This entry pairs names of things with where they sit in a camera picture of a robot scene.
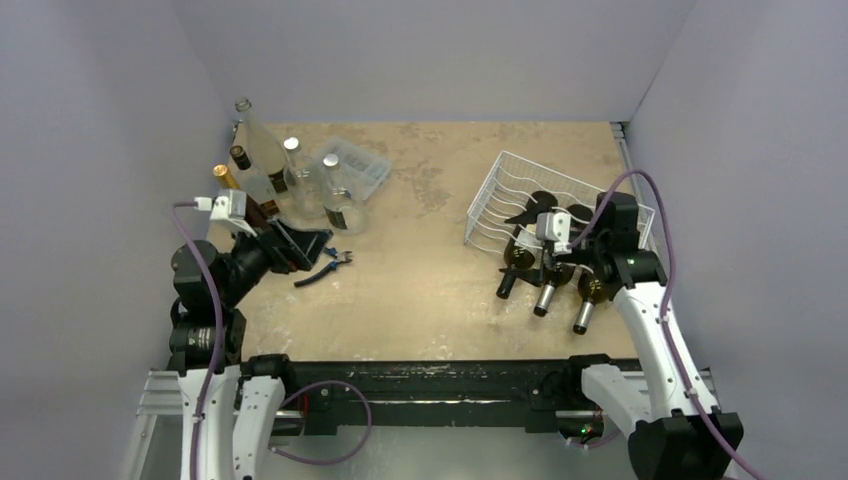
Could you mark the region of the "amber bottle gold foil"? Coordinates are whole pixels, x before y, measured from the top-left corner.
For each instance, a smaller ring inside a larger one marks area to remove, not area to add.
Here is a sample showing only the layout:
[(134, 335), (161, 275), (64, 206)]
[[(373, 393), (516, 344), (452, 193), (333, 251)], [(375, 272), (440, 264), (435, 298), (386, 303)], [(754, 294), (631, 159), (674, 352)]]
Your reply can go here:
[(236, 182), (228, 166), (216, 165), (213, 176), (220, 189), (212, 200), (210, 220), (231, 232), (257, 235), (270, 228), (269, 218), (261, 207)]

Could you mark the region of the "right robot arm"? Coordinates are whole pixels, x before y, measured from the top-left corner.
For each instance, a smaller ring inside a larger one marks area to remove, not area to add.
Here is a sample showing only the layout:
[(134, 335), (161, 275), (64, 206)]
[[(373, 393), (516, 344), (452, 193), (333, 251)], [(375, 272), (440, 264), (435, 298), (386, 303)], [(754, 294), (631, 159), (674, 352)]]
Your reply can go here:
[(647, 385), (640, 394), (611, 362), (564, 376), (561, 392), (576, 407), (599, 406), (627, 441), (639, 479), (722, 479), (744, 435), (739, 416), (722, 410), (697, 372), (670, 293), (672, 276), (641, 245), (640, 207), (608, 191), (595, 208), (563, 208), (548, 191), (531, 194), (514, 226), (503, 273), (540, 289), (538, 316), (555, 288), (581, 268), (627, 326)]

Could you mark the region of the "square bottle gold black cap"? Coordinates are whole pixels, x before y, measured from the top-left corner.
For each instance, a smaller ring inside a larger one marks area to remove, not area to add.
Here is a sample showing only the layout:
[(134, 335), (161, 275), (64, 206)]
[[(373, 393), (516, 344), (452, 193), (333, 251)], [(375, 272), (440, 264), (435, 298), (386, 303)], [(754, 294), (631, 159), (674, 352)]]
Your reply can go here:
[(229, 153), (236, 166), (234, 176), (237, 183), (254, 199), (264, 214), (278, 216), (281, 208), (268, 175), (249, 158), (242, 146), (232, 146)]

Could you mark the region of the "tall clear glass bottle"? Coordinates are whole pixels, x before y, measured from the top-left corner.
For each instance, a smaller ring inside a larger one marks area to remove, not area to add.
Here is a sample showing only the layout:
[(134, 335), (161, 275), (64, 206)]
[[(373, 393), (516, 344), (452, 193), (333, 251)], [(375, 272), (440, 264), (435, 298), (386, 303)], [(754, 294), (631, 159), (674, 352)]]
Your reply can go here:
[(262, 123), (246, 97), (234, 102), (245, 128), (247, 151), (267, 174), (277, 195), (291, 197), (289, 160), (278, 138)]

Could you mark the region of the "round clear bottle silver cap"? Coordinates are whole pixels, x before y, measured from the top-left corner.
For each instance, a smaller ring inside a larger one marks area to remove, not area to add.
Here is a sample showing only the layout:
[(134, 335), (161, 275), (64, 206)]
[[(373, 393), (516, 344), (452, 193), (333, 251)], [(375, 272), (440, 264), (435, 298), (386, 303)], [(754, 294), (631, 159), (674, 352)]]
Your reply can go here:
[(322, 180), (317, 161), (303, 149), (297, 137), (286, 138), (282, 145), (288, 159), (285, 181), (298, 213), (307, 220), (324, 217)]

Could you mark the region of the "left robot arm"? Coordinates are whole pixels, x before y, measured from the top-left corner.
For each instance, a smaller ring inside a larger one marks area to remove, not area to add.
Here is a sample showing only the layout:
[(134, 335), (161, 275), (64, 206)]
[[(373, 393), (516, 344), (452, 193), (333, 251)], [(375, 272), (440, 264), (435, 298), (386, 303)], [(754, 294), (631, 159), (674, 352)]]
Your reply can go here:
[(226, 251), (188, 240), (173, 254), (167, 368), (181, 400), (181, 478), (257, 478), (272, 409), (295, 402), (298, 382), (283, 354), (243, 358), (247, 321), (238, 305), (269, 273), (312, 270), (332, 237), (273, 220), (232, 234)]

